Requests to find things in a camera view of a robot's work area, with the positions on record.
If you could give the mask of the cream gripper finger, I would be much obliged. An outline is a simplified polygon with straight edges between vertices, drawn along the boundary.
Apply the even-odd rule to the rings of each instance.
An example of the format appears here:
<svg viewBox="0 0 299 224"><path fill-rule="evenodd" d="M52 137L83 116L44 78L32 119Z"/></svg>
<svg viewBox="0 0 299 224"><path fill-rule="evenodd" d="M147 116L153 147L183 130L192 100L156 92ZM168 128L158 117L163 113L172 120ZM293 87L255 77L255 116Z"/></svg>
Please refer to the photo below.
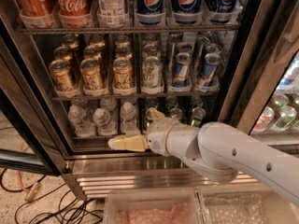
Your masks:
<svg viewBox="0 0 299 224"><path fill-rule="evenodd" d="M149 146L146 138L140 134L118 135L108 140L108 146L114 150L144 152Z"/></svg>
<svg viewBox="0 0 299 224"><path fill-rule="evenodd" d="M164 118L164 113L160 112L154 107L151 107L146 111L146 118L148 120L155 121L157 119Z"/></svg>

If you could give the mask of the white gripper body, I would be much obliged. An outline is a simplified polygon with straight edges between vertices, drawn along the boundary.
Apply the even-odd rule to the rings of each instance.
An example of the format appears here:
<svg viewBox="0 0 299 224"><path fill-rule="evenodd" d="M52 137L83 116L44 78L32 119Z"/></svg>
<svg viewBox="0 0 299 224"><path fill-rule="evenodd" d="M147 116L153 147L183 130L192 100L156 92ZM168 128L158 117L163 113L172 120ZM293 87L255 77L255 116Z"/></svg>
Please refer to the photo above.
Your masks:
<svg viewBox="0 0 299 224"><path fill-rule="evenodd" d="M170 118L160 118L153 121L146 133L149 149L154 153L169 157L167 138L177 124L179 124L177 119Z"/></svg>

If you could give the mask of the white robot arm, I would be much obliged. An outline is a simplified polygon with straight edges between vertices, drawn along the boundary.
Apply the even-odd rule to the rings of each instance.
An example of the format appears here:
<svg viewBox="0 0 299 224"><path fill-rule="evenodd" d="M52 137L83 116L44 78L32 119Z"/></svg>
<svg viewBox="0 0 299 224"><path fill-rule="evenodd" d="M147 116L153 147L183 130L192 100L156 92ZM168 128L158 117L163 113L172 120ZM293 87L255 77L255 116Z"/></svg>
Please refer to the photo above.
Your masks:
<svg viewBox="0 0 299 224"><path fill-rule="evenodd" d="M156 109L147 132L130 131L108 141L115 150L143 152L150 149L176 157L199 175L229 183L242 172L299 205L299 159L279 151L238 129L209 122L197 128L171 119Z"/></svg>

